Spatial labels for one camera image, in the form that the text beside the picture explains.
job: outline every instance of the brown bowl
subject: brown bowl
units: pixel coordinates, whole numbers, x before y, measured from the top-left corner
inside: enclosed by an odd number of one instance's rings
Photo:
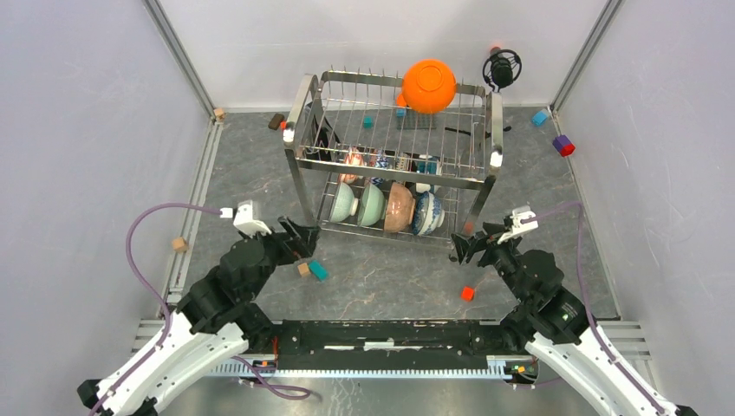
[[[405,186],[393,182],[386,204],[386,221],[383,230],[398,232],[406,228],[411,224],[414,208],[416,208],[416,201],[413,200],[411,191],[408,191]]]

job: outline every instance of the white wall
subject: white wall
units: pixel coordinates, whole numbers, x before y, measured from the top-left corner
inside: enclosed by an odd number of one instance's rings
[[[87,414],[153,299],[127,227],[186,200],[207,117],[142,2],[0,2],[0,414]],[[162,287],[181,212],[140,227]]]
[[[625,2],[561,114],[623,313],[663,392],[700,415],[735,406],[732,16]]]
[[[401,76],[439,58],[484,85],[490,46],[524,61],[511,103],[548,103],[604,0],[161,0],[215,105],[290,107],[304,73],[337,69]]]

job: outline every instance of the metal dish rack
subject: metal dish rack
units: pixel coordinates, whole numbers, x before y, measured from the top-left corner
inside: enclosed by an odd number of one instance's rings
[[[385,73],[363,74],[329,70],[322,74],[305,75],[299,87],[283,130],[283,144],[289,169],[296,185],[303,215],[309,224],[325,230],[386,238],[397,242],[434,248],[451,248],[451,234],[471,234],[479,213],[498,177],[503,162],[503,102],[500,94],[486,94],[478,86],[457,84],[452,104],[434,114],[416,114],[407,110],[399,116],[395,98],[403,80]],[[370,117],[373,125],[363,126]],[[372,166],[351,166],[343,163],[352,148],[364,160],[370,160],[376,149],[383,149],[390,159],[388,169]],[[441,174],[399,170],[399,160],[416,163],[425,161],[420,155],[438,159]],[[319,198],[316,216],[304,184],[301,169],[328,172]],[[382,230],[382,221],[369,227],[358,226],[356,216],[342,223],[328,221],[341,173],[366,179],[385,179],[380,186],[386,199],[392,181],[412,184],[439,185],[434,193],[445,210],[445,221],[429,236],[414,236],[406,229],[399,233]],[[364,180],[352,185],[359,198]],[[472,204],[462,215],[460,199],[467,192],[477,191]]]

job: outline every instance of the light green bowl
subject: light green bowl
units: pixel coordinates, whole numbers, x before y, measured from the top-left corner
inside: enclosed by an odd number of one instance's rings
[[[340,182],[335,194],[335,202],[332,204],[332,212],[329,214],[329,221],[341,223],[357,212],[357,204],[358,200],[354,197],[352,188],[344,182]]]
[[[386,197],[377,186],[367,182],[360,198],[360,210],[357,213],[357,224],[369,227],[378,222],[386,214]]]

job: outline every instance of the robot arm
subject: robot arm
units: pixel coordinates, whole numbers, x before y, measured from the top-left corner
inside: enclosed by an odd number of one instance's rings
[[[182,298],[164,341],[159,345],[161,329],[106,379],[79,386],[86,407],[107,396],[102,416],[156,416],[222,361],[273,342],[270,320],[252,301],[276,266],[312,256],[319,228],[279,218],[284,231],[274,232],[253,208],[248,201],[232,212],[242,239]]]
[[[471,237],[452,236],[457,260],[469,263],[482,252],[478,266],[492,265],[518,299],[501,321],[505,343],[553,368],[600,415],[696,416],[646,383],[594,320],[590,327],[585,305],[562,286],[564,274],[553,254],[517,250],[521,236],[538,227],[529,221],[535,216],[525,206],[513,210],[504,224],[485,223]]]

